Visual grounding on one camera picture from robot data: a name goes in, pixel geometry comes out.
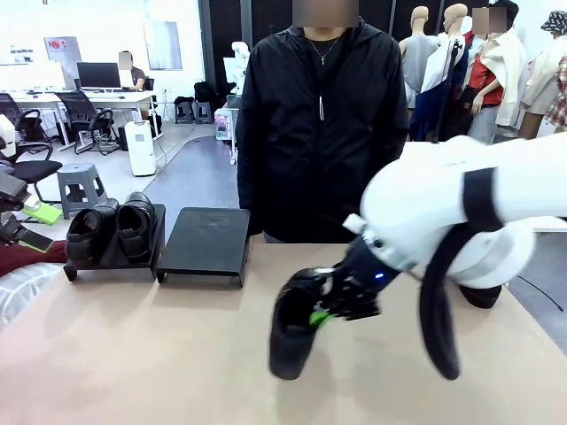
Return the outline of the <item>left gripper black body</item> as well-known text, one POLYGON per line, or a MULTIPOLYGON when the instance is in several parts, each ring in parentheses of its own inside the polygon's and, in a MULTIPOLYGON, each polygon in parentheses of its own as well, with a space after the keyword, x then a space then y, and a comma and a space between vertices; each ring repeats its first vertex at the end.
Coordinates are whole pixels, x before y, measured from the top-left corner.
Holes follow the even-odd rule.
POLYGON ((27 229, 14 216, 30 197, 27 184, 10 174, 1 173, 1 243, 17 243, 27 229))

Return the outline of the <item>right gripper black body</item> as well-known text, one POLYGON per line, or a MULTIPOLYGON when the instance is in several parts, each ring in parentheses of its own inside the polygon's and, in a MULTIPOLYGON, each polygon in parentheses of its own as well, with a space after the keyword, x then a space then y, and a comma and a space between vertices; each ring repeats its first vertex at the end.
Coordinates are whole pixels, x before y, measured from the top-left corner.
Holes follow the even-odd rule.
POLYGON ((322 320, 324 314, 344 320, 360 320, 378 316, 381 311, 378 294, 400 274, 373 251, 373 243, 353 241, 344 258, 331 272, 330 289, 315 304, 312 320, 322 320))

